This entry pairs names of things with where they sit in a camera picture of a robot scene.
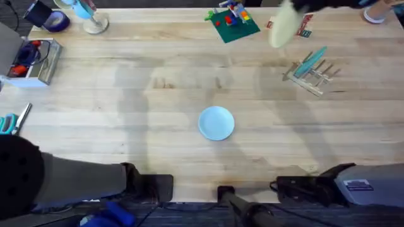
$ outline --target green lego baseplate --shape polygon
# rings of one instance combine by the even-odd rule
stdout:
[[[216,28],[217,32],[225,43],[260,32],[260,29],[252,18],[247,23],[243,23],[240,18],[236,18],[236,25],[227,26],[225,16],[230,16],[231,14],[231,10],[226,10],[215,13],[210,18],[213,26]]]

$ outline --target wooden table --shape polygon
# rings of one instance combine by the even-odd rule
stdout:
[[[229,44],[203,21],[207,9],[99,11],[110,18],[101,35],[72,12],[65,32],[33,29],[64,46],[51,86],[1,92],[2,115],[33,103],[21,135],[42,151],[173,174],[173,201],[215,201],[218,185],[235,185],[249,201],[276,202],[268,182],[278,175],[404,161],[404,31],[393,14],[370,25],[360,11],[326,9],[310,38],[274,49],[265,26],[276,8],[250,9],[262,31]],[[329,93],[282,81],[292,61],[325,45],[342,69]],[[212,105],[235,117],[225,141],[198,131]]]

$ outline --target teal scissors handle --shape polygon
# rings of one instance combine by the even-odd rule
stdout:
[[[0,134],[11,134],[17,124],[17,116],[9,113],[5,118],[0,120]]]

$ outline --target beige cup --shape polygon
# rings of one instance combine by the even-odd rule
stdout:
[[[380,24],[384,22],[390,9],[391,6],[389,4],[383,0],[379,0],[364,10],[364,19],[369,23]]]

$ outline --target red lego brick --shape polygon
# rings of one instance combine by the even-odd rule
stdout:
[[[229,16],[225,16],[226,23],[232,23],[232,19]]]

